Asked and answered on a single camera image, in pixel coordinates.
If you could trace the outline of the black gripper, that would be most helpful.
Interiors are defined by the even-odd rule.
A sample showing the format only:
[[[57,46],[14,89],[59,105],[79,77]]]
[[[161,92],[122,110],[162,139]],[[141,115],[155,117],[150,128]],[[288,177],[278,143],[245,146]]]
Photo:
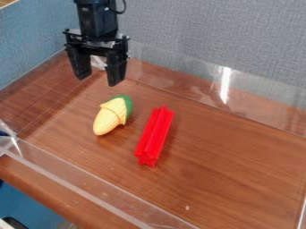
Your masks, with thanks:
[[[91,55],[107,56],[109,86],[117,86],[126,79],[131,38],[118,32],[102,37],[90,37],[83,35],[79,29],[66,29],[63,34],[77,78],[83,80],[93,73]]]

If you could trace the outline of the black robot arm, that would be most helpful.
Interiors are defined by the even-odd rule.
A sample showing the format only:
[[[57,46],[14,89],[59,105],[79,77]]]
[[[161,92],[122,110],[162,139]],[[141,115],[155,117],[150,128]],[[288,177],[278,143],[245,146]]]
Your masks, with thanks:
[[[119,34],[118,16],[126,12],[117,7],[117,0],[74,0],[78,10],[79,28],[66,29],[65,49],[74,74],[79,80],[93,74],[91,56],[107,59],[109,86],[117,86],[126,78],[129,55],[127,35]]]

